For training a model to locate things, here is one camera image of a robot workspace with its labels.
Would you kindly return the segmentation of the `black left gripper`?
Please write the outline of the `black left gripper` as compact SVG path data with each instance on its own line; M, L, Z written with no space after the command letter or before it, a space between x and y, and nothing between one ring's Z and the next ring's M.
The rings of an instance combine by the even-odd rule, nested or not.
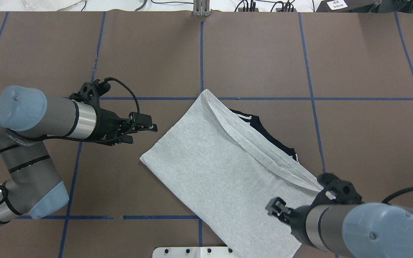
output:
M139 131L157 132L152 116L131 112L128 118L101 108L100 98L110 91L110 82L84 83L78 92L70 95L77 108L70 140L101 145L133 144L131 134Z

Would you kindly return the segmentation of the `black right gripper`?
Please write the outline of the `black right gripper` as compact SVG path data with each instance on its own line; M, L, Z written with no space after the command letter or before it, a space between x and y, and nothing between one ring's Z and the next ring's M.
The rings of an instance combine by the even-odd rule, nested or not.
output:
M272 198L265 210L267 215L277 218L280 222L290 223L291 234L301 243L313 248L324 248L326 245L320 236L320 223L330 204L331 200L326 196L326 192L320 192L311 205L293 209L290 214L286 202L280 197Z

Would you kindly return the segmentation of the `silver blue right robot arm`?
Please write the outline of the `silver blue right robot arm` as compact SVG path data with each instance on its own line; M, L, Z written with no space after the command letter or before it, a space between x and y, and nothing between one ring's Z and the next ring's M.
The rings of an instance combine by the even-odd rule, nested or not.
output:
M413 208L321 191L310 205L288 207L280 197L265 208L303 245L349 258L413 258Z

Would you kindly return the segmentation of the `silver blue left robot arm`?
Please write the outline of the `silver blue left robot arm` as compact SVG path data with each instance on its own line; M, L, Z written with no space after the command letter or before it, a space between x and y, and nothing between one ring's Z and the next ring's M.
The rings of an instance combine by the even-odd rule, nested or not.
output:
M136 111L126 118L101 108L100 97L119 83ZM0 226L28 214L41 219L69 203L68 190L44 145L48 139L114 146L132 144L132 134L157 132L140 112L136 95L116 78L85 82L69 98L35 88L8 86L0 95L0 155L10 179L0 183Z

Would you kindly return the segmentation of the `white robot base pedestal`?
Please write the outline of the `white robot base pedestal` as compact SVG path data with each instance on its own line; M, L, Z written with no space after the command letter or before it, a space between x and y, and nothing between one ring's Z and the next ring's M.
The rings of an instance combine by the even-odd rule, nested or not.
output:
M228 247L160 247L152 253L153 258L237 258Z

